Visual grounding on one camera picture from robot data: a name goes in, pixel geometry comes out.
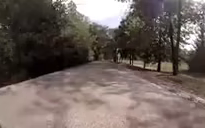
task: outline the dirt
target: dirt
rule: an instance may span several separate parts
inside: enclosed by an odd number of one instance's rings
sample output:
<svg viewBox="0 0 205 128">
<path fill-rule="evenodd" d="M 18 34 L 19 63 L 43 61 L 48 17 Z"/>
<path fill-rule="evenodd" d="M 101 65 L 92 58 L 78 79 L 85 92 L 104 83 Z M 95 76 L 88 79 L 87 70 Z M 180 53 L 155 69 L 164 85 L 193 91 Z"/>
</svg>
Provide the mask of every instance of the dirt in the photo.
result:
<svg viewBox="0 0 205 128">
<path fill-rule="evenodd" d="M 94 62 L 0 89 L 0 123 L 3 128 L 205 128 L 205 108 L 137 71 Z"/>
</svg>

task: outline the paved path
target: paved path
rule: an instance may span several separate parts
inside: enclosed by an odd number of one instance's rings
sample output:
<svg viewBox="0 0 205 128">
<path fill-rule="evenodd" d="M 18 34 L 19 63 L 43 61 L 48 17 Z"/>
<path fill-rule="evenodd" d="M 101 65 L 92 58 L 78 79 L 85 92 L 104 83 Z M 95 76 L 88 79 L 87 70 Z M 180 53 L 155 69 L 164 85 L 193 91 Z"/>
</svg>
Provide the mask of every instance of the paved path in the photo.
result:
<svg viewBox="0 0 205 128">
<path fill-rule="evenodd" d="M 94 62 L 0 89 L 3 128 L 205 128 L 205 109 Z"/>
</svg>

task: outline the sky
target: sky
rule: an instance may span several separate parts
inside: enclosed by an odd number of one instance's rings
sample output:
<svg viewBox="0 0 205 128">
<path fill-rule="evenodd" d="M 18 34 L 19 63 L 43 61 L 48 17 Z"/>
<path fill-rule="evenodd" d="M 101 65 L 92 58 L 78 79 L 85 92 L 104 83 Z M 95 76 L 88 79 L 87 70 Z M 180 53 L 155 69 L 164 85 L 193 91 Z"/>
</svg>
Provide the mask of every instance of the sky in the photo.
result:
<svg viewBox="0 0 205 128">
<path fill-rule="evenodd" d="M 118 27 L 125 16 L 129 4 L 116 0 L 73 0 L 77 10 L 89 17 L 91 21 L 106 25 L 110 28 Z"/>
</svg>

